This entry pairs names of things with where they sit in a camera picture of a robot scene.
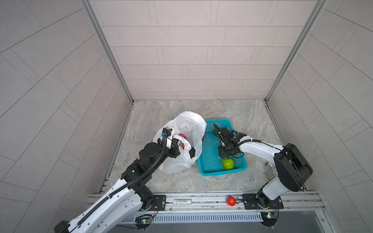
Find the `smooth green mango fruit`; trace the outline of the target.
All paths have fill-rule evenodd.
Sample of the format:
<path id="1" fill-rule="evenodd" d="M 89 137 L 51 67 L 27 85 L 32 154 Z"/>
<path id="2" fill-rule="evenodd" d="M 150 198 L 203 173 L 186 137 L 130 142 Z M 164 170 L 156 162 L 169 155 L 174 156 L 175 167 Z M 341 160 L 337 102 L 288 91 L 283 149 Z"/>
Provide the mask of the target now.
<path id="1" fill-rule="evenodd" d="M 219 136 L 219 130 L 214 129 L 214 130 L 212 131 L 212 134 L 213 134 L 214 136 L 218 137 L 218 136 Z"/>

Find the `pink dragon fruit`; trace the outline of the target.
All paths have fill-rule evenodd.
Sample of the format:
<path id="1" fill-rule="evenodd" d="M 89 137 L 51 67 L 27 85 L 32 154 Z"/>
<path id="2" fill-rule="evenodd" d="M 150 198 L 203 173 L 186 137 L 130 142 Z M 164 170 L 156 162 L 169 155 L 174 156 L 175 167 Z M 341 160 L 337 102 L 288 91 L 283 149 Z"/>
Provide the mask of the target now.
<path id="1" fill-rule="evenodd" d="M 192 146 L 185 135 L 179 134 L 177 136 L 177 139 L 179 140 L 179 147 L 182 150 L 187 150 L 187 151 L 191 150 Z"/>

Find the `bright green apple fruit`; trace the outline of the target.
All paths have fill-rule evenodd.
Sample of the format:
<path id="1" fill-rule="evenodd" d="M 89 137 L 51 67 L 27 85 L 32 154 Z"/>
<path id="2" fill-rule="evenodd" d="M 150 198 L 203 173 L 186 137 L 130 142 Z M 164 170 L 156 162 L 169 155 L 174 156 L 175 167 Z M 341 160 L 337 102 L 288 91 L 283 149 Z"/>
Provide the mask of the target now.
<path id="1" fill-rule="evenodd" d="M 235 161 L 230 158 L 223 158 L 221 164 L 224 170 L 233 170 L 235 168 Z"/>

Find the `white plastic bag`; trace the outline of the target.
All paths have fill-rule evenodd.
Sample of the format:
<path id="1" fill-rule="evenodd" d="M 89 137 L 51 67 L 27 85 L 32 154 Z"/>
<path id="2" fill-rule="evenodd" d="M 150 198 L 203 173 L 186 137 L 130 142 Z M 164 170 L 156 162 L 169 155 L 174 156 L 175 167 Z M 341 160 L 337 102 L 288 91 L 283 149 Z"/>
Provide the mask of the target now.
<path id="1" fill-rule="evenodd" d="M 197 113 L 184 111 L 175 119 L 167 122 L 152 139 L 152 142 L 162 138 L 164 128 L 170 128 L 172 141 L 167 142 L 167 148 L 173 150 L 174 155 L 165 159 L 160 165 L 159 170 L 166 174 L 175 174 L 186 169 L 190 169 L 202 153 L 202 142 L 205 137 L 207 127 L 206 121 Z"/>

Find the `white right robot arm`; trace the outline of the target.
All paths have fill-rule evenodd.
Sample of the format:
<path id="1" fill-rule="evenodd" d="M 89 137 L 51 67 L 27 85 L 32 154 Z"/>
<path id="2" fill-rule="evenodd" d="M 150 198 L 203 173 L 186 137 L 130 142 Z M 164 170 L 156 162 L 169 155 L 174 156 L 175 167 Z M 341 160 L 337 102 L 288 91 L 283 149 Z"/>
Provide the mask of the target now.
<path id="1" fill-rule="evenodd" d="M 215 123 L 213 126 L 213 135 L 221 142 L 218 152 L 223 160 L 240 159 L 249 153 L 265 159 L 276 168 L 277 177 L 264 184 L 254 198 L 260 208 L 274 206 L 275 200 L 288 191 L 305 190 L 305 182 L 313 174 L 313 169 L 295 145 L 268 144 L 244 133 L 220 128 Z"/>

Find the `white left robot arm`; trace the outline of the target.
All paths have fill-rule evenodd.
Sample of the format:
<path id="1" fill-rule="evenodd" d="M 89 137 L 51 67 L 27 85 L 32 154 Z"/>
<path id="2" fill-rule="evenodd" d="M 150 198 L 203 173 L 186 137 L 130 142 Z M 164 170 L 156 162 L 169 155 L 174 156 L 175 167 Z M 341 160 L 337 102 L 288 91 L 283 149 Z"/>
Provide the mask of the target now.
<path id="1" fill-rule="evenodd" d="M 167 158 L 177 158 L 183 151 L 194 157 L 195 150 L 184 135 L 162 136 L 148 143 L 116 183 L 90 208 L 71 221 L 63 220 L 54 227 L 56 233 L 108 233 L 137 211 L 150 211 L 136 221 L 145 229 L 159 211 L 165 210 L 166 197 L 154 195 L 146 186 L 152 174 Z"/>

